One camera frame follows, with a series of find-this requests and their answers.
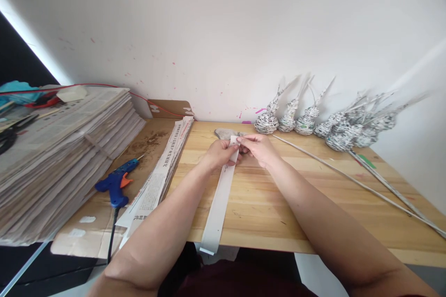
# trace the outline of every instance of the scissors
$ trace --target scissors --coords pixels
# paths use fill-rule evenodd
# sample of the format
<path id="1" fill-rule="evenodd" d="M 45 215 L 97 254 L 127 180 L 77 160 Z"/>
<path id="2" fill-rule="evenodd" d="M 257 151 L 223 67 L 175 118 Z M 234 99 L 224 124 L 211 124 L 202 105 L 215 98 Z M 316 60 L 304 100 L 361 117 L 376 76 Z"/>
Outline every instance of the scissors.
<path id="1" fill-rule="evenodd" d="M 25 117 L 11 125 L 9 128 L 0 132 L 0 155 L 8 151 L 11 146 L 14 145 L 17 139 L 17 132 L 26 128 L 28 125 L 34 122 L 37 117 L 39 117 L 39 115 L 30 115 Z"/>

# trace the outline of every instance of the white wall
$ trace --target white wall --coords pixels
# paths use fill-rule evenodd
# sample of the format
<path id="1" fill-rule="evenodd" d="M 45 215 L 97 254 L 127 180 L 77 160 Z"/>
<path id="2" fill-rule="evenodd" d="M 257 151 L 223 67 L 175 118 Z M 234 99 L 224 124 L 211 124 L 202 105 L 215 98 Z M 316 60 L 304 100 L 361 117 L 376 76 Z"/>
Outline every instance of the white wall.
<path id="1" fill-rule="evenodd" d="M 254 121 L 281 76 L 307 71 L 319 90 L 337 75 L 321 119 L 401 77 L 402 94 L 436 89 L 374 149 L 446 213 L 446 0 L 0 0 L 0 10 L 23 20 L 61 82 L 185 99 L 203 121 Z"/>

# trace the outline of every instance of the person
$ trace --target person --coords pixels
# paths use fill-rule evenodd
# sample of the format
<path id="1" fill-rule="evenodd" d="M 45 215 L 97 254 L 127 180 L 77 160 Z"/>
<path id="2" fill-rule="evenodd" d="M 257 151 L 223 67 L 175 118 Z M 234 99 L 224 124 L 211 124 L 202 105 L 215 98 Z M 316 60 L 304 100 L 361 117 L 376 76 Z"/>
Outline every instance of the person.
<path id="1" fill-rule="evenodd" d="M 247 153 L 268 170 L 312 247 L 350 296 L 438 296 L 353 217 L 285 162 L 267 136 L 253 134 L 237 140 L 240 147 L 229 147 L 225 140 L 209 147 L 175 191 L 117 252 L 89 296 L 161 296 L 169 295 L 166 291 L 172 286 L 175 291 L 170 295 L 174 296 L 315 296 L 300 282 L 237 261 L 220 260 L 202 268 L 198 265 L 186 279 L 179 277 L 178 258 L 184 257 L 186 238 L 207 181 L 214 170 L 234 164 L 229 158 L 237 149 L 237 163 L 242 160 L 241 153 Z M 163 281 L 169 276 L 180 282 L 165 284 L 166 290 Z"/>

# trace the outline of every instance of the green tape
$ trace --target green tape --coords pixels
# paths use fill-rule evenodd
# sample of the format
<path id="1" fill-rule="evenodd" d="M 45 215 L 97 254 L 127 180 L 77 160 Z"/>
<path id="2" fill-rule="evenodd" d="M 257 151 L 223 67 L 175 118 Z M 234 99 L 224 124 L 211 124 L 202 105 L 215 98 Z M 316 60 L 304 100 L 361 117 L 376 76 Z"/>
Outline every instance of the green tape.
<path id="1" fill-rule="evenodd" d="M 363 156 L 363 155 L 359 155 L 359 156 L 361 157 L 362 160 L 364 160 L 364 161 L 367 163 L 367 165 L 369 165 L 371 168 L 376 169 L 375 165 L 372 164 L 372 162 L 371 162 L 369 159 L 367 159 L 367 158 L 366 158 L 365 156 Z"/>

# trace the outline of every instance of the stack of newspapers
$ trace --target stack of newspapers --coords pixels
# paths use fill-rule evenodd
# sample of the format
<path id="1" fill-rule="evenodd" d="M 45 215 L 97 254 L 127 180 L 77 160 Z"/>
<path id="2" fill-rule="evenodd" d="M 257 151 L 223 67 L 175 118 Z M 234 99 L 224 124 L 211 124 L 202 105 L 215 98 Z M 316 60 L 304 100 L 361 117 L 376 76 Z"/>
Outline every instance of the stack of newspapers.
<path id="1" fill-rule="evenodd" d="M 0 155 L 0 245 L 51 240 L 145 125 L 127 88 L 87 87 L 41 115 Z"/>
<path id="2" fill-rule="evenodd" d="M 127 228 L 119 248 L 127 242 L 143 220 L 165 197 L 193 121 L 192 116 L 185 116 L 182 120 L 175 122 L 172 134 L 157 165 L 133 202 L 116 222 L 116 225 Z"/>

